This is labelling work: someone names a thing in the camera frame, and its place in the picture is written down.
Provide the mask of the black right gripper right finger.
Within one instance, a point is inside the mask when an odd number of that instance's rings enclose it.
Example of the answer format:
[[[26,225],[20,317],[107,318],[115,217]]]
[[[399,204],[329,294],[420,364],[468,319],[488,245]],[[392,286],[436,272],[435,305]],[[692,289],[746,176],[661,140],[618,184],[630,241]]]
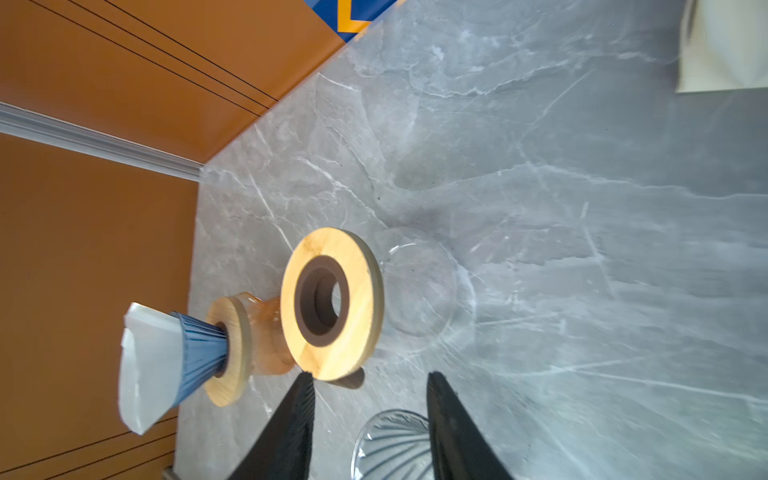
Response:
[[[436,479],[513,478],[442,373],[429,373],[426,398]]]

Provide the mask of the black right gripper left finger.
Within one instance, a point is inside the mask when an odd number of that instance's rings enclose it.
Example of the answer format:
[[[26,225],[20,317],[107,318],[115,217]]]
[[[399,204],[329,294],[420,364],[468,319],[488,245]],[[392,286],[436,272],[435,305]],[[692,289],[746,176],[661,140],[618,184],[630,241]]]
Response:
[[[315,388],[297,376],[253,447],[230,479],[307,479],[312,457]]]

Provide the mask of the grey ribbed glass dripper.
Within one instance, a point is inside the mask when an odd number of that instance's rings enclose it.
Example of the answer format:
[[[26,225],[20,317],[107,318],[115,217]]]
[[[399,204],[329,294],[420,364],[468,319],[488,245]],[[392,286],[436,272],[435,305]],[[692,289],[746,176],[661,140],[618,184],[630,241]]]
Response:
[[[371,417],[356,440],[350,478],[434,479],[428,419],[402,409]]]

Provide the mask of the blue ribbed plastic dripper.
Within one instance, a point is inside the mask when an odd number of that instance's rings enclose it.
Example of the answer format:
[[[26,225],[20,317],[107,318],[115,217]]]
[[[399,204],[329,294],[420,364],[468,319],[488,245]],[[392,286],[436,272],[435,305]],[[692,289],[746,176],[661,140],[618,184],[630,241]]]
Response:
[[[227,365],[228,335],[224,327],[172,312],[182,333],[181,380],[174,400],[179,405]]]

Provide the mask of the white paper coffee filter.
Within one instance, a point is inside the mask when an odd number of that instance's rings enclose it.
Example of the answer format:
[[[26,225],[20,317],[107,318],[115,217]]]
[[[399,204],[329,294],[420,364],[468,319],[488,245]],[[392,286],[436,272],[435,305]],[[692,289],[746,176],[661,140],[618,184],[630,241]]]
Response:
[[[180,321],[137,302],[124,315],[118,406],[125,425],[145,434],[177,403],[182,376]]]

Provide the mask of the coffee filter paper pack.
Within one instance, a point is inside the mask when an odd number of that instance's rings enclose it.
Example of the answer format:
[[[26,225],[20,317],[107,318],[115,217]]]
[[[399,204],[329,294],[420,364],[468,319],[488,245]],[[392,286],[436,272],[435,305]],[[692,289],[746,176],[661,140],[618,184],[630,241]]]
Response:
[[[678,93],[765,88],[767,2],[686,2],[679,53]]]

